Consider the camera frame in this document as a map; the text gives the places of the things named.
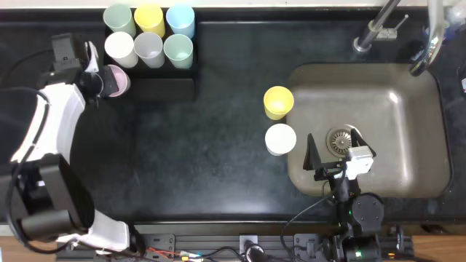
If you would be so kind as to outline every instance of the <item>cup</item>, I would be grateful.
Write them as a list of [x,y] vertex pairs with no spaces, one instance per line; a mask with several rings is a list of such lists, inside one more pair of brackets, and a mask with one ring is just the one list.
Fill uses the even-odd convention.
[[116,85],[118,86],[118,91],[109,95],[109,97],[115,98],[117,96],[123,95],[124,92],[128,91],[131,86],[130,77],[116,65],[108,65],[111,69],[111,72],[115,76]]
[[163,52],[176,68],[187,69],[192,66],[193,45],[188,36],[174,34],[165,40]]
[[265,144],[269,153],[281,156],[296,145],[296,133],[287,124],[274,124],[265,134]]
[[132,68],[138,63],[134,41],[128,33],[116,32],[108,36],[105,52],[124,68]]
[[293,94],[286,87],[271,87],[265,92],[265,114],[272,120],[282,119],[293,105]]
[[156,33],[162,38],[165,35],[165,22],[162,9],[156,4],[144,4],[134,12],[134,19],[144,32]]
[[194,36],[194,10],[187,4],[176,4],[167,11],[167,22],[173,33]]
[[113,32],[125,32],[131,37],[136,36],[133,13],[131,12],[131,8],[125,4],[114,4],[107,7],[103,12],[103,22]]
[[142,33],[136,37],[134,51],[150,68],[159,68],[165,62],[163,42],[156,33]]

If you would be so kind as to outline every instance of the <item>countertop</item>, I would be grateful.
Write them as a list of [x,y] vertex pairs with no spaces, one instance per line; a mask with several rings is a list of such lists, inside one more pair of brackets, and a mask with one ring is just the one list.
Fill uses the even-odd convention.
[[[101,101],[98,108],[88,107],[76,128],[72,168],[96,208],[117,220],[288,220],[319,198],[294,187],[286,156],[267,151],[264,135],[276,122],[265,116],[263,95],[272,86],[286,86],[291,72],[306,63],[407,63],[401,50],[411,40],[422,39],[427,10],[395,11],[389,24],[410,14],[398,40],[375,43],[368,54],[356,55],[352,40],[376,13],[373,9],[198,9],[197,99],[131,103],[117,98]],[[0,71],[20,57],[50,48],[50,37],[59,33],[93,41],[103,54],[101,14],[102,10],[1,11]],[[456,77],[466,58],[465,47],[464,35],[444,44],[431,67],[440,84],[451,183],[436,199],[385,198],[385,222],[466,219],[462,204],[466,101]],[[8,86],[35,86],[51,62],[47,55],[27,62]],[[322,204],[303,219],[332,223],[333,209]]]

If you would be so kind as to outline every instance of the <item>faucet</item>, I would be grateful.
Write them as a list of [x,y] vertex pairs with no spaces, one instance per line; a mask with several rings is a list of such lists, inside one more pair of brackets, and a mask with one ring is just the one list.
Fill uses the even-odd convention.
[[[400,3],[400,0],[389,0],[380,10],[376,19],[369,22],[367,29],[361,37],[355,38],[353,47],[358,52],[367,52],[372,47],[372,41],[382,31],[384,23],[388,16]],[[427,0],[429,12],[429,39],[426,48],[422,54],[413,62],[409,72],[413,76],[418,76],[424,72],[427,67],[434,61],[438,50],[442,45],[445,25],[443,24],[443,5],[442,0]]]

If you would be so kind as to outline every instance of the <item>drain strainer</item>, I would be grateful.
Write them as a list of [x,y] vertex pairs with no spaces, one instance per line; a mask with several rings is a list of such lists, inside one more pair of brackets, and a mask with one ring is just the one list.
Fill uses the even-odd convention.
[[354,127],[346,124],[343,127],[328,131],[327,148],[334,156],[344,158],[348,149],[352,147],[350,132],[352,128]]

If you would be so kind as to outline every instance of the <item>metal sink basin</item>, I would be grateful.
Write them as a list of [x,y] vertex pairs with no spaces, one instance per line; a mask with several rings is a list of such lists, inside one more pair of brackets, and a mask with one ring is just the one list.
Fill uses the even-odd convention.
[[418,198],[442,193],[450,169],[437,82],[428,72],[411,76],[408,67],[314,64],[292,73],[288,87],[295,104],[286,122],[297,142],[288,154],[288,174],[299,191],[322,194],[323,182],[303,170],[307,134],[322,162],[332,162],[351,146],[348,130],[355,127],[377,153],[370,173],[358,176],[363,192]]

